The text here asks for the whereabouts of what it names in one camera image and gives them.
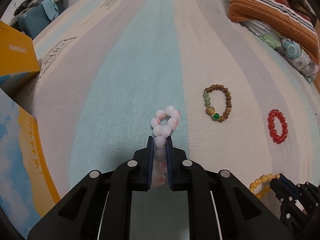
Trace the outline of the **teal cloth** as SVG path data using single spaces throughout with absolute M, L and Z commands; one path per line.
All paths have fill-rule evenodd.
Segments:
M 44 12 L 50 22 L 59 16 L 59 9 L 54 0 L 43 0 L 40 4 L 43 6 Z

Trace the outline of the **teal hard suitcase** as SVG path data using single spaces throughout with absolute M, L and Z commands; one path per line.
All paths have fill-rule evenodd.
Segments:
M 60 0 L 55 2 L 59 9 L 59 16 L 68 8 L 69 0 Z M 32 9 L 20 15 L 10 24 L 16 30 L 29 36 L 32 40 L 39 35 L 49 24 L 51 24 L 43 6 L 38 4 Z

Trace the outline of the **striped bed sheet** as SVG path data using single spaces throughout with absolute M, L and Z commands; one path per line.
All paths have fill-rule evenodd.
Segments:
M 81 0 L 35 38 L 41 72 L 17 96 L 64 196 L 146 146 L 175 106 L 178 148 L 245 185 L 319 184 L 319 93 L 215 0 Z

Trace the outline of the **striped orange blanket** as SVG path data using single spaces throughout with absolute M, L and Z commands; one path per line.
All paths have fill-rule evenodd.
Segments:
M 287 0 L 229 0 L 229 18 L 233 22 L 263 21 L 296 41 L 319 63 L 318 36 L 310 18 L 293 10 Z

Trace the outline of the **floral quilt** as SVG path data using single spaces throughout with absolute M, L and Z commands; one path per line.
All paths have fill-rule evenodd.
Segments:
M 308 83 L 315 81 L 319 65 L 313 61 L 300 44 L 285 37 L 262 21 L 242 21 L 241 24 L 278 52 L 295 70 L 305 77 Z

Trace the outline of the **white cardboard box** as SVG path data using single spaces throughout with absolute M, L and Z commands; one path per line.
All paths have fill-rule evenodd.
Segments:
M 39 72 L 32 39 L 2 22 L 1 208 L 23 238 L 60 200 L 37 121 L 12 99 Z

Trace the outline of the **dark clothes pile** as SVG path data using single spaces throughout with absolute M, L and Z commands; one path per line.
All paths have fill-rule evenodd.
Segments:
M 14 11 L 14 16 L 22 15 L 28 10 L 40 4 L 43 0 L 25 0 Z

